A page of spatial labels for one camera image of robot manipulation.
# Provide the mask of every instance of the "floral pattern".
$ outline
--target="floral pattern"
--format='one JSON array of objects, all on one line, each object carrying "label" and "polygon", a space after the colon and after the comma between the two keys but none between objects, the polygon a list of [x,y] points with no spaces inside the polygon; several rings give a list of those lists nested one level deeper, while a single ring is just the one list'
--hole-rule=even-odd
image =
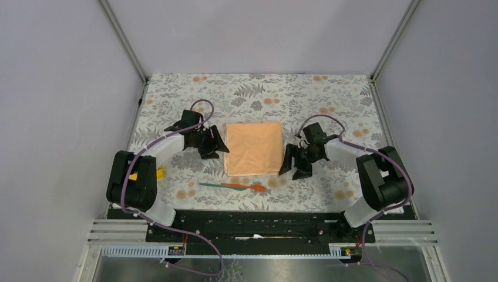
[{"label": "floral pattern", "polygon": [[[309,116],[332,115],[346,126],[345,139],[369,147],[382,147],[378,115],[365,75],[176,75],[154,74],[134,131],[131,150],[139,150],[180,119],[181,111],[198,99],[209,99],[215,112],[210,120],[224,137],[226,123],[280,122],[284,144],[297,144],[296,130]],[[209,114],[206,103],[194,106]],[[340,127],[316,118],[331,135]],[[178,209],[274,210],[339,212],[352,205],[361,190],[356,170],[338,162],[320,160],[313,176],[292,181],[294,171],[282,176],[228,177],[223,156],[201,160],[187,149],[163,165],[158,180],[163,201]],[[242,192],[201,186],[199,183],[261,183],[267,192]]]}]

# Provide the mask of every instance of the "gray wall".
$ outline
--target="gray wall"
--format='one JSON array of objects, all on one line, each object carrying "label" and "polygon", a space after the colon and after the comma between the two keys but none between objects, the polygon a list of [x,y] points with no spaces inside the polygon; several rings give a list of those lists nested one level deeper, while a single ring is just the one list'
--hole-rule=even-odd
[{"label": "gray wall", "polygon": [[371,73],[410,0],[111,0],[149,74]]},{"label": "gray wall", "polygon": [[453,282],[496,281],[497,12],[494,0],[422,1],[379,80]]},{"label": "gray wall", "polygon": [[140,82],[96,1],[0,4],[1,281],[71,281]]}]

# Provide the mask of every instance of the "purple cable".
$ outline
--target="purple cable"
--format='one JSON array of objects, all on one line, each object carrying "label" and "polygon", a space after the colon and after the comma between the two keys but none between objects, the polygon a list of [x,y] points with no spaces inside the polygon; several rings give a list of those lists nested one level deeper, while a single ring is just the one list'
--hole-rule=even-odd
[{"label": "purple cable", "polygon": [[[392,267],[392,266],[389,266],[387,264],[382,264],[382,263],[373,263],[375,264],[377,267],[383,267],[383,268],[387,268],[387,269],[390,269],[396,273],[398,273],[400,276],[402,276],[404,279],[406,279],[406,281],[409,281],[408,277],[406,276],[405,273],[401,272],[400,270]],[[369,264],[365,264],[365,263],[348,263],[347,264],[347,267],[355,267],[355,266],[368,266]],[[330,267],[345,267],[346,265],[345,264],[333,264],[331,265]]]},{"label": "purple cable", "polygon": [[[363,147],[363,146],[360,146],[360,145],[357,145],[357,144],[354,144],[354,143],[351,143],[351,142],[348,142],[348,141],[344,141],[343,138],[342,138],[342,135],[344,134],[344,131],[345,131],[345,127],[344,125],[336,118],[332,117],[332,116],[329,116],[329,115],[314,115],[314,116],[310,116],[308,119],[306,119],[299,131],[297,134],[300,134],[301,131],[302,131],[302,128],[304,127],[304,125],[312,118],[315,118],[317,116],[323,116],[325,118],[329,118],[329,119],[332,119],[333,121],[337,122],[337,124],[339,124],[342,128],[342,131],[339,133],[339,140],[341,141],[341,143],[343,144],[346,144],[350,147],[353,147],[353,148],[356,148],[356,149],[359,149],[359,150],[364,150],[364,151],[367,151],[367,152],[371,152],[371,153],[374,153],[378,156],[380,156],[381,158],[387,160],[390,164],[392,164],[392,166],[397,169],[401,175],[403,176],[403,178],[405,179],[406,181],[406,184],[408,185],[408,196],[406,197],[406,199],[397,204],[397,205],[394,205],[392,207],[387,207],[385,209],[383,209],[382,211],[380,211],[378,214],[374,215],[370,220],[368,220],[366,223],[365,223],[365,227],[363,228],[363,233],[362,233],[362,239],[361,239],[361,244],[362,244],[362,247],[363,247],[363,253],[365,254],[365,257],[366,257],[366,260],[368,261],[368,263],[373,267],[373,269],[375,269],[375,271],[377,271],[377,273],[379,273],[382,277],[384,277],[385,279],[387,279],[388,281],[391,281],[391,282],[396,282],[396,280],[392,279],[391,277],[389,277],[387,274],[385,274],[383,271],[381,271],[380,269],[377,268],[376,266],[376,263],[374,263],[370,257],[368,256],[368,253],[366,252],[366,248],[365,248],[365,237],[366,237],[366,231],[367,231],[367,228],[368,228],[368,225],[371,223],[371,221],[373,220],[376,220],[378,219],[379,217],[381,217],[383,215],[384,212],[387,212],[388,210],[393,210],[393,209],[397,209],[398,207],[402,207],[404,206],[406,203],[408,203],[412,197],[412,194],[413,194],[413,188],[412,188],[412,183],[410,181],[410,178],[408,177],[408,174],[406,174],[406,172],[401,168],[401,166],[399,164],[397,164],[394,160],[392,160],[390,157],[387,157],[385,154],[377,151],[377,150],[374,150],[374,149],[371,149],[371,148],[367,148],[367,147]],[[390,267],[390,269],[396,271],[397,273],[400,273],[403,278],[406,279],[407,282],[409,282],[410,280],[407,278],[406,275],[402,274],[401,271],[397,270],[396,268],[394,267]]]},{"label": "purple cable", "polygon": [[[203,125],[204,123],[206,123],[213,116],[214,105],[213,105],[213,103],[211,103],[211,101],[206,100],[206,99],[200,99],[200,100],[195,101],[192,104],[192,107],[190,107],[190,109],[192,110],[192,108],[194,107],[194,105],[197,104],[197,103],[199,103],[199,102],[207,102],[211,106],[211,113],[207,116],[206,119],[204,119],[203,121],[199,122],[196,125],[189,126],[189,127],[177,130],[175,132],[170,132],[170,133],[168,133],[166,135],[163,135],[163,136],[157,138],[156,140],[152,141],[149,145],[146,146],[146,148],[140,150],[138,153],[135,154],[135,157],[133,158],[132,162],[130,163],[130,166],[128,167],[126,175],[124,176],[123,188],[122,188],[122,191],[121,191],[121,199],[120,199],[121,209],[123,210],[123,212],[125,212],[125,213],[134,213],[133,210],[129,210],[129,209],[126,208],[126,206],[124,204],[125,203],[125,201],[124,201],[125,198],[124,197],[125,197],[125,194],[126,194],[126,188],[128,186],[128,179],[129,179],[129,177],[130,177],[130,175],[131,175],[131,173],[133,171],[133,167],[135,166],[135,163],[137,162],[138,158],[143,153],[145,153],[150,148],[154,147],[156,144],[158,144],[162,140],[164,140],[164,139],[166,139],[168,137],[171,137],[173,135],[179,134],[181,132],[185,132],[185,131],[188,131],[190,129],[194,129],[196,127],[199,127],[199,126]],[[142,214],[140,212],[138,212],[138,214],[140,215],[141,218],[143,218],[143,219],[147,220],[148,222],[151,222],[154,225],[159,226],[159,227],[161,227],[163,229],[166,229],[166,230],[169,230],[169,231],[174,231],[174,232],[179,232],[179,233],[184,233],[184,234],[188,234],[188,235],[192,235],[192,236],[196,236],[198,238],[201,238],[206,243],[208,243],[209,246],[211,246],[214,249],[214,251],[216,252],[216,254],[220,257],[220,264],[221,264],[220,271],[218,271],[216,273],[206,273],[206,272],[198,271],[198,270],[195,270],[195,269],[192,269],[192,268],[188,268],[188,267],[185,267],[185,266],[177,266],[176,264],[169,264],[169,263],[166,263],[166,266],[171,265],[172,267],[183,269],[183,270],[187,270],[187,271],[190,271],[190,272],[193,272],[193,273],[197,273],[197,274],[201,274],[201,275],[204,275],[204,276],[218,276],[221,273],[223,273],[223,271],[225,270],[225,262],[223,261],[223,257],[221,256],[221,253],[218,250],[218,248],[213,243],[211,243],[211,241],[209,239],[207,239],[206,237],[204,237],[202,235],[199,235],[197,233],[193,233],[193,232],[190,232],[190,231],[187,231],[187,230],[181,230],[181,229],[172,228],[172,227],[165,226],[163,224],[154,222],[152,219],[148,218],[146,215],[144,215],[144,214]]]}]

